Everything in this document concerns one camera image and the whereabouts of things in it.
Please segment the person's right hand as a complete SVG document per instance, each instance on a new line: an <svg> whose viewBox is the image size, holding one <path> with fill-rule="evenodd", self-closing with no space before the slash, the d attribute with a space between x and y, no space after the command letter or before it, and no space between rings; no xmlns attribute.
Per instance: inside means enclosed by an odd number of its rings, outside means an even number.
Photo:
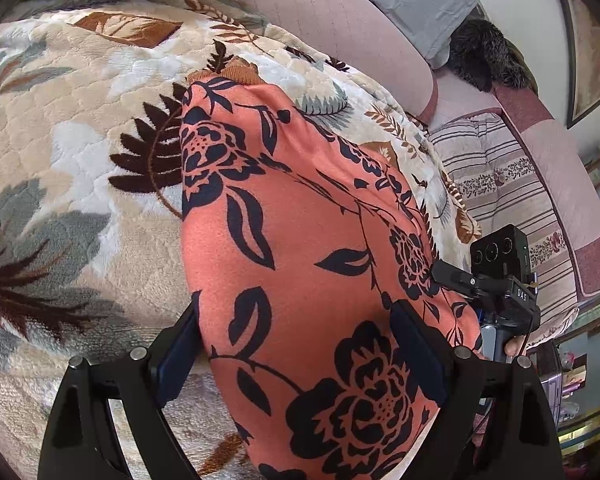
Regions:
<svg viewBox="0 0 600 480"><path fill-rule="evenodd" d="M515 338L506 342L504 346L504 352L506 356L510 358L516 358L516 356L523 356L527 353L527 344L529 336L516 336ZM470 437L470 442L480 448L486 433L486 425L488 424L491 409L487 408L483 415L478 414L474 420L474 429Z"/></svg>

